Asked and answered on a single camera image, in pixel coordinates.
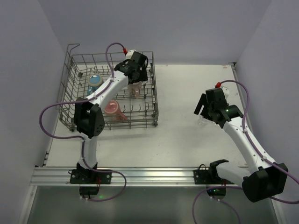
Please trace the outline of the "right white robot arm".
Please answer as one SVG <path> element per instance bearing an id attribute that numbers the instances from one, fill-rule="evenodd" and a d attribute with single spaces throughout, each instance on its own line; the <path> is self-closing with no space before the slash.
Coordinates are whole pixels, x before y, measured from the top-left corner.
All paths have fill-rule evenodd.
<path id="1" fill-rule="evenodd" d="M 211 162 L 208 177 L 215 182 L 227 180 L 243 189 L 251 202 L 281 194 L 284 190 L 288 168 L 276 161 L 263 149 L 252 134 L 243 114 L 236 105 L 229 105 L 222 88 L 203 93 L 194 114 L 214 122 L 233 140 L 248 169 L 235 166 L 226 159 Z"/>

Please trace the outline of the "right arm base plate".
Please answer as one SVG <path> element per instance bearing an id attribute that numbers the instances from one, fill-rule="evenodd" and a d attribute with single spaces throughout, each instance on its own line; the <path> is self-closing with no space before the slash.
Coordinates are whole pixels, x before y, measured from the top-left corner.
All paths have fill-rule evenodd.
<path id="1" fill-rule="evenodd" d="M 228 180 L 212 177 L 209 168 L 204 164 L 201 164 L 197 169 L 193 170 L 193 178 L 195 184 L 205 185 L 206 188 L 209 188 L 212 185 L 225 186 L 227 184 L 233 184 Z M 226 189 L 216 188 L 216 189 L 208 190 L 207 194 L 211 198 L 216 198 L 221 200 L 224 199 L 226 192 L 227 192 Z"/>

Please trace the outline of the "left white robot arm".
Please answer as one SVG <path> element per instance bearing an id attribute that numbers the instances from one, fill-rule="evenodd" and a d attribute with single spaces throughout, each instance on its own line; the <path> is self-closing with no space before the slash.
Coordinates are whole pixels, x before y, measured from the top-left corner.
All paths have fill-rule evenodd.
<path id="1" fill-rule="evenodd" d="M 74 123 L 83 137 L 79 167 L 84 169 L 97 167 L 97 141 L 104 129 L 103 111 L 108 102 L 128 84 L 148 79 L 148 57 L 137 51 L 130 51 L 128 54 L 123 62 L 112 68 L 111 76 L 94 93 L 84 102 L 80 102 L 80 99 L 76 101 Z"/>

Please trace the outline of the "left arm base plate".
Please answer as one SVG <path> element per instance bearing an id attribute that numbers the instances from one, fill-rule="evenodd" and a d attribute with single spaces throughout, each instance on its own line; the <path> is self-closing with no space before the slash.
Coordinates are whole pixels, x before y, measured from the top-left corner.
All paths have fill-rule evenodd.
<path id="1" fill-rule="evenodd" d="M 68 171 L 70 174 L 70 184 L 79 184 L 79 195 L 91 199 L 99 193 L 101 184 L 110 184 L 112 172 L 94 172 L 78 166 L 76 169 Z"/>

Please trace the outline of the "pale pink mug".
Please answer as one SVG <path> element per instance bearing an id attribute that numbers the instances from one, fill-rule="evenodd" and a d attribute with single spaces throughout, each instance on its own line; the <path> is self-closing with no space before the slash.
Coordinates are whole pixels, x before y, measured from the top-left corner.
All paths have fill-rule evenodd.
<path id="1" fill-rule="evenodd" d="M 135 98 L 140 97 L 141 88 L 142 88 L 142 81 L 133 84 L 128 84 L 128 91 L 130 92 L 130 94 L 133 94 Z"/>

